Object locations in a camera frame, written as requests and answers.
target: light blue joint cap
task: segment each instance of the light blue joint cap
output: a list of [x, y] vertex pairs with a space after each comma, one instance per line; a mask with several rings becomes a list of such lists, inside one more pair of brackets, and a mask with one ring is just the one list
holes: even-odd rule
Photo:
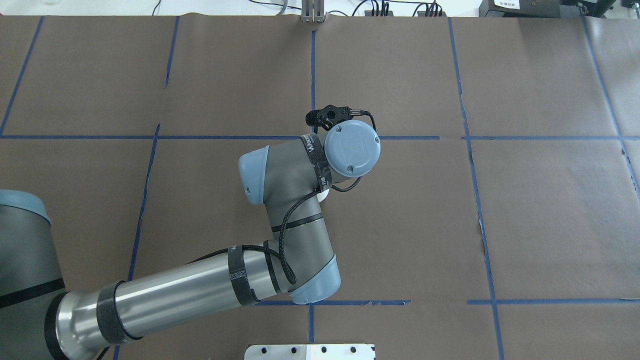
[[264, 203], [264, 173], [267, 170], [269, 146], [240, 156], [238, 169], [246, 198], [252, 205]]
[[0, 205], [11, 206], [12, 208], [19, 208], [38, 214], [44, 217], [49, 225], [51, 225], [51, 219], [44, 209], [44, 204], [36, 195], [16, 190], [0, 190]]
[[342, 284], [342, 280], [340, 279], [338, 262], [336, 262], [334, 254], [331, 261], [319, 273], [309, 279], [303, 286], [290, 292], [289, 295], [294, 303], [305, 305], [330, 297], [338, 291], [340, 284]]
[[324, 153], [329, 165], [341, 175], [363, 176], [378, 162], [380, 138], [365, 122], [347, 120], [329, 130]]

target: black box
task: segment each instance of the black box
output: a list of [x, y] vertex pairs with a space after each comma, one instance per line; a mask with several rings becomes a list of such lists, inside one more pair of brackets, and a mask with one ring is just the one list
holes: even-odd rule
[[[519, 4], [520, 9], [508, 4]], [[480, 17], [560, 17], [558, 0], [483, 0], [478, 8]]]

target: velcro strap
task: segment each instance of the velcro strap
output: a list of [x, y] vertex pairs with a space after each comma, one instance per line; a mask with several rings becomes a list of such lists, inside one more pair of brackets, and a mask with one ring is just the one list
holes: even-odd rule
[[249, 279], [246, 276], [242, 246], [230, 247], [227, 253], [227, 261], [231, 286], [234, 288], [236, 299], [240, 305], [251, 306], [259, 303], [260, 300], [255, 296], [255, 291], [251, 289]]
[[98, 302], [95, 309], [98, 328], [102, 337], [112, 345], [130, 343], [134, 340], [142, 339], [142, 337], [136, 338], [127, 334], [118, 316], [118, 310], [116, 310], [116, 289], [125, 282], [114, 282], [109, 286], [103, 287], [98, 294]]
[[316, 172], [316, 178], [318, 181], [318, 188], [321, 192], [331, 187], [331, 168], [329, 167], [329, 161], [324, 154], [324, 147], [320, 138], [316, 134], [305, 134], [300, 137], [302, 144], [307, 150], [309, 161], [314, 166]]

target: logo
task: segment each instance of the logo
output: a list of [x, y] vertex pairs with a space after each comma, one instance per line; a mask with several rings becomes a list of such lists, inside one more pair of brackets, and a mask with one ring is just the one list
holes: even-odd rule
[[309, 136], [309, 134], [304, 134], [303, 137], [307, 143], [307, 152], [312, 152], [314, 150], [314, 144], [311, 140], [311, 136]]

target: black strap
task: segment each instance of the black strap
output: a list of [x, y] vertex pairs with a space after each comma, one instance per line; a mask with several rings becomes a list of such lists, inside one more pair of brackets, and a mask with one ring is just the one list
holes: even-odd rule
[[31, 300], [64, 288], [65, 281], [60, 277], [59, 279], [47, 281], [40, 285], [2, 295], [0, 296], [0, 309], [9, 307], [11, 305], [16, 305], [23, 301]]
[[127, 334], [122, 325], [122, 321], [118, 316], [116, 309], [116, 289], [120, 284], [126, 281], [118, 281], [109, 286], [105, 286], [98, 294], [98, 302], [95, 309], [96, 318], [98, 320], [98, 328], [102, 337], [112, 345], [130, 343], [134, 340], [140, 340]]
[[249, 279], [246, 276], [242, 246], [230, 247], [227, 253], [227, 261], [231, 286], [234, 288], [236, 299], [240, 305], [251, 306], [259, 303], [260, 300], [255, 296], [255, 291], [251, 289]]
[[309, 161], [314, 166], [318, 180], [318, 188], [323, 192], [331, 187], [331, 168], [324, 154], [324, 147], [316, 134], [305, 134], [300, 137], [307, 150]]
[[58, 335], [56, 334], [56, 317], [58, 315], [58, 307], [62, 302], [62, 298], [68, 291], [58, 294], [51, 300], [47, 314], [44, 316], [44, 341], [47, 343], [47, 349], [54, 360], [69, 360], [65, 353], [60, 348], [58, 343]]

